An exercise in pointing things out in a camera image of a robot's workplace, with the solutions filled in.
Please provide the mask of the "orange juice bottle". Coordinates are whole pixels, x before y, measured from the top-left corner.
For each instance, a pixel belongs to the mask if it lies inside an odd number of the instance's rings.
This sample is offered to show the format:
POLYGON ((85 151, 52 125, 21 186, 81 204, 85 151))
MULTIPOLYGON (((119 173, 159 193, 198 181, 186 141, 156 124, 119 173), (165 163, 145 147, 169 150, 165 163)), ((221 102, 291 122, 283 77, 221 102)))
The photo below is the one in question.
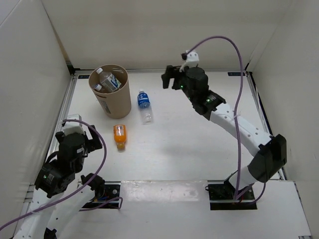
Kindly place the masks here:
POLYGON ((118 150, 125 149, 125 143, 127 140, 126 126, 123 124, 117 124, 113 127, 114 141, 118 150))

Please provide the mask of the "blue label plastic bottle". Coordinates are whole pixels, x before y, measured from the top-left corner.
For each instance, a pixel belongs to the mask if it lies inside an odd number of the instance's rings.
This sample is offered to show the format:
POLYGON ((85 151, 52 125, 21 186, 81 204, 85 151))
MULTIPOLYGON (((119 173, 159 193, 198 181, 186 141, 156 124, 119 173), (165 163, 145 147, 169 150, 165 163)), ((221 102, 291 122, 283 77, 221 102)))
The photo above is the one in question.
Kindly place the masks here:
POLYGON ((143 124, 152 123, 153 111, 151 103, 148 94, 143 89, 139 89, 137 102, 143 124))

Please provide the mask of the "clear unlabelled plastic bottle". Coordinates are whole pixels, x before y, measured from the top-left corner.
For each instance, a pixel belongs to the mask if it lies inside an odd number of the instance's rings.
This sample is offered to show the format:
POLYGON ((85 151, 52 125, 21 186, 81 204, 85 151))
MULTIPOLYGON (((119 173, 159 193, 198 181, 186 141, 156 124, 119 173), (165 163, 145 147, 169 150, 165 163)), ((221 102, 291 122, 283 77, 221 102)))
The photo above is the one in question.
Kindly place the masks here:
POLYGON ((95 84, 93 86, 93 89, 97 92, 102 92, 103 91, 103 87, 100 84, 95 84))

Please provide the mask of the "green label plastic bottle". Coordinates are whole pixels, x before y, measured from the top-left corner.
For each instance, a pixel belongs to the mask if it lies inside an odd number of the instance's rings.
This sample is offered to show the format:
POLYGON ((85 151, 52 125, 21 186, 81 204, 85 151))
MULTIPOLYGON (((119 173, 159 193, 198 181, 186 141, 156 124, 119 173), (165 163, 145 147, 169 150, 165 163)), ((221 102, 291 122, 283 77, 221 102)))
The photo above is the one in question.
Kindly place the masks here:
POLYGON ((104 88, 106 93, 113 93, 120 89, 122 83, 113 73, 107 72, 102 68, 98 68, 96 72, 99 75, 100 85, 104 88))

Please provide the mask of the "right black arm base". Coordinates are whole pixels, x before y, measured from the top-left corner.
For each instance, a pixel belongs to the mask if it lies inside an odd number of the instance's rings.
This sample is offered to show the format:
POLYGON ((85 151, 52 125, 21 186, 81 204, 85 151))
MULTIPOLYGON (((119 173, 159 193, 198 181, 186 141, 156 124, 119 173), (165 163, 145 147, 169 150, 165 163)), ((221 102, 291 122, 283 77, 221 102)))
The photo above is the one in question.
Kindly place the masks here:
POLYGON ((238 191, 228 181, 209 181, 205 186, 208 192, 211 211, 256 210, 255 195, 252 186, 238 191))

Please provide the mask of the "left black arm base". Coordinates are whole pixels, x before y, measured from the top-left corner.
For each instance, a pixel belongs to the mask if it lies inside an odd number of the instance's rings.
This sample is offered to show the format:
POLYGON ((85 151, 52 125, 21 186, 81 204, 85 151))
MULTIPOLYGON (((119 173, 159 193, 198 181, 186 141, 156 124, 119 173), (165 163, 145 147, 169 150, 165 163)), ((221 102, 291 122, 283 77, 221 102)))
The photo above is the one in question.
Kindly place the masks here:
POLYGON ((120 181, 105 181, 101 176, 95 176, 88 184, 89 191, 94 195, 80 209, 81 212, 92 211, 96 209, 120 209, 123 204, 123 198, 120 196, 120 181))

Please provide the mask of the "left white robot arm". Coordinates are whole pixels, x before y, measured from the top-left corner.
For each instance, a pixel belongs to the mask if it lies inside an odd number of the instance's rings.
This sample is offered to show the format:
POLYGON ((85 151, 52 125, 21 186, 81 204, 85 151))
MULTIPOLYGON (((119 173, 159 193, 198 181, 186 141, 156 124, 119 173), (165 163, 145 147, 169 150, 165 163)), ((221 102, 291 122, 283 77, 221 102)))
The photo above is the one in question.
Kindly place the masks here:
POLYGON ((35 181, 34 197, 29 212, 22 216, 23 223, 16 239, 56 239, 67 223, 90 198, 104 196, 104 180, 97 173, 81 177, 81 186, 65 195, 68 185, 81 172, 88 154, 105 149, 105 142, 94 125, 88 125, 91 138, 80 120, 66 120, 62 131, 55 134, 58 149, 45 160, 35 181))

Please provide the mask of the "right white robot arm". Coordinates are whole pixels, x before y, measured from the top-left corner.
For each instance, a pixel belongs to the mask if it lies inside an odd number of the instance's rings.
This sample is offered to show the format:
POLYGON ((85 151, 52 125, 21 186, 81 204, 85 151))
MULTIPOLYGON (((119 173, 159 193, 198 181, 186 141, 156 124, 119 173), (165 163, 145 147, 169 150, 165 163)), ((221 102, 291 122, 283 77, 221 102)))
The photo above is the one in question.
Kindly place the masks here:
POLYGON ((235 114, 231 106, 208 86, 208 76, 199 67, 180 70, 168 65, 161 76, 163 88, 182 90, 194 110, 207 120, 219 125, 237 139, 252 155, 252 161, 240 166, 224 181, 224 194, 238 199, 242 192, 256 182, 266 183, 287 163, 287 141, 278 134, 273 136, 257 129, 243 117, 235 114))

